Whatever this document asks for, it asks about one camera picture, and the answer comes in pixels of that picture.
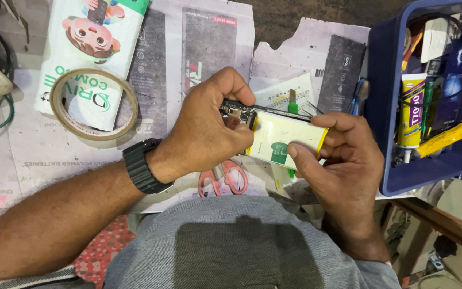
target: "blue plastic box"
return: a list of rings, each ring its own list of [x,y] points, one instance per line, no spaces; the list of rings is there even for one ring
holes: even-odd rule
[[[409,3],[396,18],[381,22],[370,31],[368,79],[371,92],[365,103],[364,114],[386,159],[379,187],[385,196],[462,174],[462,140],[453,145],[452,151],[436,159],[423,158],[391,167],[406,23],[432,12],[460,12],[462,15],[462,0],[420,0]],[[462,120],[462,95],[457,119]]]

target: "grey t-shirt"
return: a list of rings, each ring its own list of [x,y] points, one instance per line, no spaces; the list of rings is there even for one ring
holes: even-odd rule
[[[353,260],[298,212],[296,204],[264,196],[177,204],[140,223],[137,237],[108,267],[104,288],[400,288],[391,266]],[[95,288],[73,266],[0,288],[22,284]]]

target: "cartoon character illustration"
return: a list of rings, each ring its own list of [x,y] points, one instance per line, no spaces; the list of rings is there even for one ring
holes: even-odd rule
[[[124,17],[124,9],[118,6],[119,3],[115,0],[83,0],[85,6],[82,12],[88,18],[69,16],[61,25],[66,31],[67,38],[77,49],[89,56],[99,58],[96,64],[103,64],[120,51],[121,43],[113,38],[110,30],[104,25],[89,20],[90,10],[97,10],[99,1],[108,4],[102,23],[109,25],[114,23],[114,18],[118,21]]]
[[[95,11],[99,8],[99,1],[106,2],[106,14],[104,24],[109,25],[124,18],[124,9],[118,6],[119,2],[115,0],[83,0],[85,7],[83,7],[83,14],[88,16],[89,10]]]

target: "fingernail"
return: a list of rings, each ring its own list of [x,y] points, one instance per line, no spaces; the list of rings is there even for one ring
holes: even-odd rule
[[[288,145],[286,151],[292,158],[295,158],[297,156],[297,149],[292,144]]]

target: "man's left hand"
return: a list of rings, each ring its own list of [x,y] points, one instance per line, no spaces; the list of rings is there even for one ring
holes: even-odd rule
[[[211,170],[252,146],[247,124],[226,127],[219,113],[224,98],[253,105],[254,94],[243,77],[226,67],[193,87],[183,102],[169,136],[152,152],[147,163],[156,179],[169,183],[192,172]]]

